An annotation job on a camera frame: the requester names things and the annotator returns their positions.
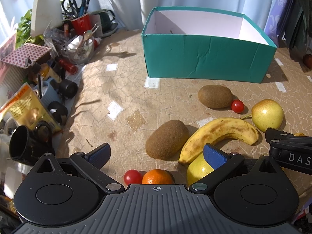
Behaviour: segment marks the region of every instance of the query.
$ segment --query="metal screw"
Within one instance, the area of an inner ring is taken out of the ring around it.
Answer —
[[[207,189],[207,185],[204,184],[204,183],[195,183],[195,184],[192,185],[192,188],[195,191],[202,191],[202,190]]]
[[[110,191],[116,191],[121,189],[121,185],[117,183],[110,183],[106,186],[106,189]]]

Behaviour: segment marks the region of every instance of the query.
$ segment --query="crosshair symbol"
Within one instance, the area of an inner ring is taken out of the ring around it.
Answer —
[[[161,190],[162,188],[160,187],[154,187],[153,190],[155,190],[156,192],[158,192],[159,190]]]

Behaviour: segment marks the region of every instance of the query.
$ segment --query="box rim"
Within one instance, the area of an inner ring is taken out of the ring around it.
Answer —
[[[144,25],[143,31],[141,33],[142,38],[147,35],[172,35],[172,34],[158,34],[158,33],[152,33],[152,34],[145,34],[146,27],[149,23],[149,20],[154,13],[154,11],[206,11],[206,12],[215,12],[219,14],[225,14],[225,15],[231,15],[235,17],[241,17],[245,19],[253,28],[259,32],[259,34],[265,39],[265,41],[268,43],[269,46],[277,48],[275,43],[269,38],[268,35],[254,22],[252,21],[248,16],[242,13],[238,12],[233,12],[233,11],[225,11],[225,10],[219,10],[219,9],[211,9],[211,8],[203,8],[203,7],[191,7],[191,6],[161,6],[161,7],[154,7],[151,12],[149,13],[149,16],[146,20],[146,23]]]

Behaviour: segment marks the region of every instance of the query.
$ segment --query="pear stem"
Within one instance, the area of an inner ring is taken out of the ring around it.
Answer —
[[[247,114],[247,115],[241,117],[241,119],[247,119],[247,118],[251,118],[251,117],[252,117],[252,114]]]

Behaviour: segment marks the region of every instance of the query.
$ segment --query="orange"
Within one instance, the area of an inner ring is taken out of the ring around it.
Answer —
[[[143,176],[142,184],[173,184],[170,174],[164,170],[154,169]]]

